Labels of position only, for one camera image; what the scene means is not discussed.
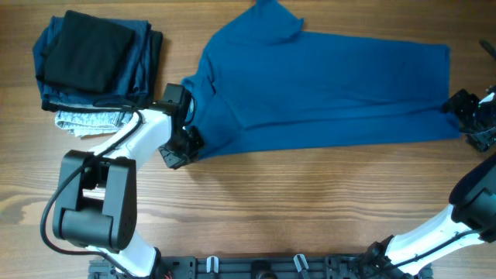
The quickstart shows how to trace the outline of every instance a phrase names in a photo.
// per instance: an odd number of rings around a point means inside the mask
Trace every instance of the folded black shirt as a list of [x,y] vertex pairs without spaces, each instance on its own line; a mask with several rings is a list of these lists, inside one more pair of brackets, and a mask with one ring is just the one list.
[[108,20],[67,11],[58,36],[42,52],[37,77],[57,87],[105,93],[134,31]]

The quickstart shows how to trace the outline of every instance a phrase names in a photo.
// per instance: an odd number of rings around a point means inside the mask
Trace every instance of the blue cloth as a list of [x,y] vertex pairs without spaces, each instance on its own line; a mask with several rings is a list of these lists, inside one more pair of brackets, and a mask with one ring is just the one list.
[[259,0],[211,38],[182,81],[197,101],[201,158],[460,136],[440,112],[447,46],[302,27],[277,1]]
[[[63,105],[89,105],[103,98],[128,99],[135,101],[138,97],[147,96],[150,92],[148,77],[150,76],[150,27],[143,20],[108,19],[109,21],[134,30],[133,43],[130,45],[125,60],[112,82],[111,90],[105,94],[91,95],[87,92],[71,92],[70,94],[58,91],[55,88],[38,81],[41,99],[45,102]],[[52,17],[50,24],[43,31],[41,37],[33,47],[33,56],[36,74],[43,69],[44,58],[42,50],[55,38],[62,29],[64,18]]]

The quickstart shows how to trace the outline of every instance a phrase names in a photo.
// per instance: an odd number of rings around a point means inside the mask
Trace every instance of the folded blue cloth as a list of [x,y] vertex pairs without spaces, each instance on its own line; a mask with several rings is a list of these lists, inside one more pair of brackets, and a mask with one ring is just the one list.
[[[73,92],[70,94],[58,91],[42,81],[38,81],[42,101],[62,105],[91,105],[99,99],[128,99],[135,101],[138,97],[147,96],[150,92],[148,77],[150,75],[150,27],[143,20],[108,19],[109,21],[134,30],[134,38],[125,60],[119,69],[111,90],[105,94],[92,95],[87,92]],[[42,50],[55,38],[62,29],[64,18],[52,17],[49,26],[43,31],[41,37],[33,47],[36,74],[43,69],[44,58]]]
[[277,1],[259,0],[211,38],[182,81],[197,101],[201,158],[460,136],[440,112],[447,46],[302,27]]

